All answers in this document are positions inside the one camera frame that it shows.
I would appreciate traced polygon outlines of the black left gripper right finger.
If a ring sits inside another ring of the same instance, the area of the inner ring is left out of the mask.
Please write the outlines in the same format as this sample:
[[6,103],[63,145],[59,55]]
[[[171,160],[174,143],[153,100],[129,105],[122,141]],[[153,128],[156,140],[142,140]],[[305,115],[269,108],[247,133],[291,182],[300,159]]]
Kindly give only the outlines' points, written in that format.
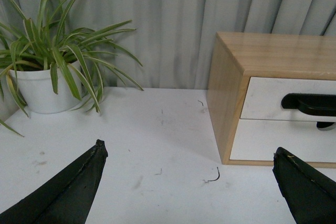
[[282,147],[272,171],[296,223],[335,223],[335,181]]

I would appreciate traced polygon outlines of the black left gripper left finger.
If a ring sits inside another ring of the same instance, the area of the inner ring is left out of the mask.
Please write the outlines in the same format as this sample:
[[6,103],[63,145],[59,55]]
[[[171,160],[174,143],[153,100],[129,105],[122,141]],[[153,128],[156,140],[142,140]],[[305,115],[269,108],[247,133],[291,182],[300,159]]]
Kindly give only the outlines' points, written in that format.
[[1,223],[85,223],[108,157],[96,144],[27,197],[1,213]]

